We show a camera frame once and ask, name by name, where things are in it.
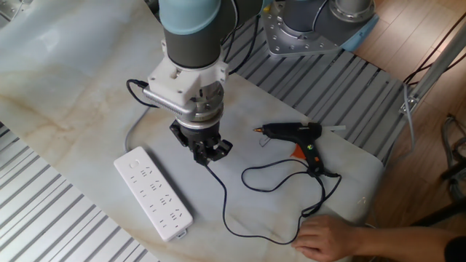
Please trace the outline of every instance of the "wooden floor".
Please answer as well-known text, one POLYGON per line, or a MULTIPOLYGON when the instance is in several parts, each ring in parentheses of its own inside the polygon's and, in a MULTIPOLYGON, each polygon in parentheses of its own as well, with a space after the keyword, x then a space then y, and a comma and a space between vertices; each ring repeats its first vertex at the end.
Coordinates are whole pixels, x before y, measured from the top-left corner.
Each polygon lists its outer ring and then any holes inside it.
MULTIPOLYGON (((356 54, 403 80, 466 12, 466 0, 376 0, 376 8, 381 20, 356 54)), ((386 172, 374 203, 379 226, 407 226, 451 203, 446 184, 439 180, 447 169, 441 126, 448 113, 466 123, 466 60, 445 73, 416 110, 414 153, 386 172)), ((461 135, 452 130, 450 137, 456 141, 461 135)), ((392 159, 409 150, 405 127, 392 159)), ((437 227, 466 234, 466 215, 437 227)))

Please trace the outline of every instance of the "power strip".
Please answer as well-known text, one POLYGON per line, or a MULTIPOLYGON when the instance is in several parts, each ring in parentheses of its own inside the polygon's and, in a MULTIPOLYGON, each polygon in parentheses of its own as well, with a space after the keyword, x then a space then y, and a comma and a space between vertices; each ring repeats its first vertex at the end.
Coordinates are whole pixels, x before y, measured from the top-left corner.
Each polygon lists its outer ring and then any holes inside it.
POLYGON ((192 216, 144 149, 133 149, 114 165, 163 241, 184 237, 192 216))

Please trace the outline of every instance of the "forearm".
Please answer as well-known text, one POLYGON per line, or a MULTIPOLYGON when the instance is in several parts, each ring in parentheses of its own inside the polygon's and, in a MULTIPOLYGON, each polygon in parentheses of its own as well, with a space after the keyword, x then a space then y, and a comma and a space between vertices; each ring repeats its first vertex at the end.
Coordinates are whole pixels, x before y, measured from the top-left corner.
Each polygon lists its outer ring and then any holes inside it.
POLYGON ((357 229, 354 255, 381 256, 402 262, 444 262, 445 246, 458 235, 430 228, 357 229))

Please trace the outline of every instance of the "metal grating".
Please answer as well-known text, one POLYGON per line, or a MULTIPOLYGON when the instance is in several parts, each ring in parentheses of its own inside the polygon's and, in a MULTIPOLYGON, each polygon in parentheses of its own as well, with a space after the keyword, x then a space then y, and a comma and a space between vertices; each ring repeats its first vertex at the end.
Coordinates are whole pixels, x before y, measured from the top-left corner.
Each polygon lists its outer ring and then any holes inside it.
POLYGON ((3 126, 0 261, 157 259, 3 126))
MULTIPOLYGON (((227 62, 239 65, 253 39, 253 20, 236 34, 227 62)), ((224 45, 227 50, 230 40, 224 45)), ((350 52, 303 57, 272 57, 262 24, 253 52, 238 74, 297 111, 385 160, 406 119, 403 83, 350 52)))

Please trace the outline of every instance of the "table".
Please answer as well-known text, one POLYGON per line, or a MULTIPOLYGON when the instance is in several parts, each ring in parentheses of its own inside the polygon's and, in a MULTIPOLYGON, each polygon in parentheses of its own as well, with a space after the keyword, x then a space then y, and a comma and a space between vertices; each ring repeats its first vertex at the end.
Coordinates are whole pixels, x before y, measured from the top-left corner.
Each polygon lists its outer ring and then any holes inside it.
MULTIPOLYGON (((124 82, 143 79, 162 59, 162 27, 139 1, 106 3, 98 16, 99 3, 64 3, 49 1, 49 9, 38 10, 43 15, 61 11, 61 17, 50 18, 56 22, 52 26, 34 28, 34 21, 25 18, 2 32, 0 53, 9 64, 0 65, 0 121, 161 261, 307 261, 289 246, 229 234, 221 222, 221 187, 171 134, 173 115, 152 110, 136 128, 132 145, 151 152, 194 216, 194 225, 183 239, 164 243, 159 238, 113 161, 123 154, 126 132, 144 110, 127 94, 124 82), (20 36, 14 30, 25 26, 40 37, 18 44, 13 40, 20 36)), ((23 33, 21 37, 30 36, 31 31, 23 33)), ((262 148, 261 136, 252 128, 309 120, 238 75, 225 88, 221 134, 234 148, 211 168, 229 189, 229 225, 246 234, 290 239, 299 210, 320 194, 316 182, 298 177, 273 194, 260 194, 242 186, 240 172, 286 158, 294 148, 281 141, 262 148)), ((382 163, 327 130, 317 145, 327 168, 344 176, 320 213, 362 223, 382 163)), ((296 168, 284 165, 257 173, 250 184, 271 186, 296 168)), ((334 183, 324 180, 326 188, 334 183)))

